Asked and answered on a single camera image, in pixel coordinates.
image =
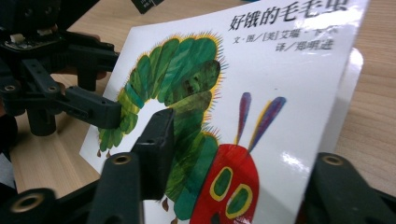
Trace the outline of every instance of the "green caterpillar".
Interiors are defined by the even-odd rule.
[[[122,105],[120,127],[99,129],[98,156],[117,147],[123,136],[134,129],[145,103],[157,100],[176,111],[176,156],[166,195],[180,204],[189,203],[186,197],[179,201],[182,192],[198,195],[218,150],[217,137],[205,121],[219,89],[220,71],[225,67],[220,43],[221,39],[210,33],[175,35],[140,56],[117,97]],[[191,185],[192,178],[197,185]]]

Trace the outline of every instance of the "purple antenna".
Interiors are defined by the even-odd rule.
[[[262,135],[265,133],[271,122],[275,119],[282,106],[286,103],[286,98],[276,97],[264,110],[262,111],[261,117],[258,119],[256,130],[250,140],[250,145],[247,151],[251,152],[257,145]]]
[[[235,144],[238,145],[241,139],[242,132],[245,129],[245,124],[248,118],[248,111],[250,109],[251,96],[250,92],[244,92],[239,103],[239,121],[238,121],[238,134],[235,138]]]

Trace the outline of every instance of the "caterpillar illustration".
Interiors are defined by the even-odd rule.
[[[277,97],[269,103],[245,149],[238,146],[251,101],[250,94],[244,93],[236,141],[219,146],[217,129],[208,121],[227,66],[220,44],[221,39],[211,33],[174,35],[142,54],[117,96],[121,104],[120,127],[99,129],[98,156],[105,151],[109,155],[109,150],[134,129],[139,111],[148,101],[157,100],[175,110],[176,154],[163,201],[165,210],[168,199],[174,203],[176,218],[172,223],[188,219],[191,223],[252,219],[259,178],[250,151],[286,102]],[[235,180],[245,184],[239,188]]]
[[[220,42],[210,33],[173,36],[143,54],[117,97],[121,104],[120,127],[99,129],[98,156],[117,147],[123,136],[134,129],[139,110],[151,99],[175,109],[175,136],[183,140],[178,144],[195,139],[212,102],[212,89],[219,82]]]

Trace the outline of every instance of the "white book cover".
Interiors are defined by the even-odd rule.
[[[176,156],[146,223],[293,223],[367,5],[265,0],[133,27],[104,93],[120,127],[91,126],[80,155],[100,173],[172,107]]]

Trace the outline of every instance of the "table surface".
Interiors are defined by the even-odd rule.
[[[243,5],[239,0],[165,0],[145,15],[130,0],[101,0],[69,30],[101,36],[121,51],[133,26],[174,21]],[[346,115],[336,153],[351,161],[375,189],[396,196],[396,2],[372,1],[355,48],[364,58],[361,77]],[[54,76],[66,87],[76,76]],[[97,82],[102,94],[109,76]],[[50,188],[62,197],[99,177],[79,156],[89,124],[56,116],[57,131],[37,137],[26,115],[17,117],[18,144],[11,150],[19,192]]]

